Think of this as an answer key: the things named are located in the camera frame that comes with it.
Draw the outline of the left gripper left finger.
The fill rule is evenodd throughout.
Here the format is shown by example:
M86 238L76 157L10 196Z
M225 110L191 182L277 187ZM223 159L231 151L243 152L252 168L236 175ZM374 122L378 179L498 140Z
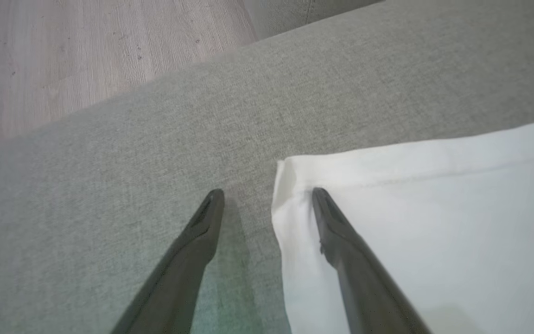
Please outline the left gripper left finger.
M202 277L216 253L224 207L223 190L206 195L111 334L190 334Z

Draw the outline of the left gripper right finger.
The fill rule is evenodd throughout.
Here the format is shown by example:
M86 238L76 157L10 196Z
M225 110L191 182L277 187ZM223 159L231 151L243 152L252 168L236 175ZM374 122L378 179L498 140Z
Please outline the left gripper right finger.
M336 271L350 334L432 334L332 196L313 189L320 251Z

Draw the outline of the white cloth garment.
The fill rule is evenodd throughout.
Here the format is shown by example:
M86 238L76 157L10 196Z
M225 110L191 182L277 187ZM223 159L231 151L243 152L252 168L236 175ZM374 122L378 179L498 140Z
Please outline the white cloth garment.
M350 334L320 252L324 188L437 334L534 334L534 123L278 162L272 222L292 334Z

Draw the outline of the large grey sofa seat cushion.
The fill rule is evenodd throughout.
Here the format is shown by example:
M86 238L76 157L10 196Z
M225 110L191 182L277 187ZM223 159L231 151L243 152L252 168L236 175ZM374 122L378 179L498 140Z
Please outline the large grey sofa seat cushion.
M386 0L0 146L0 334L111 334L214 188L191 331L290 334L276 162L534 122L534 0Z

